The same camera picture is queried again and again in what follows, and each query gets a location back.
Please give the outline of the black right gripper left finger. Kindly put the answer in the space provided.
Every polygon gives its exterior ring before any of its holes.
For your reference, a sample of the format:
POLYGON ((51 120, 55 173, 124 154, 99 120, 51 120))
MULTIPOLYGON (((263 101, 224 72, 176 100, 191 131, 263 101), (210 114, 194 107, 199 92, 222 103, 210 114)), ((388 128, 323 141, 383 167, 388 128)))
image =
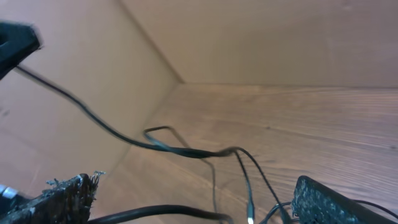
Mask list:
POLYGON ((69 180, 49 180, 51 186, 37 197, 28 197, 1 185, 1 224, 85 224, 95 201, 103 171, 78 174, 69 180))

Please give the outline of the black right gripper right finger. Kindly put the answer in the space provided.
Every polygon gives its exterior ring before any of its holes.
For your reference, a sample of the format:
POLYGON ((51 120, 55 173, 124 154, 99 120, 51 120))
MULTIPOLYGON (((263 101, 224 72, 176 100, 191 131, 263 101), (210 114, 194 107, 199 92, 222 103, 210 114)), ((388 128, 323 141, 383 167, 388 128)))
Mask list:
POLYGON ((305 175, 297 180, 291 208, 300 223, 396 224, 305 175))

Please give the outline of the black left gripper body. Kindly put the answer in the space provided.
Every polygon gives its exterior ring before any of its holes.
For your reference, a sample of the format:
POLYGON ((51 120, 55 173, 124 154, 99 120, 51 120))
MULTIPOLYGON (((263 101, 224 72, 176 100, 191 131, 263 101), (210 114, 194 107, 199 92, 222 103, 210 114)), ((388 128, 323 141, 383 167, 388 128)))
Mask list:
POLYGON ((41 45, 34 26, 1 21, 1 79, 41 45))

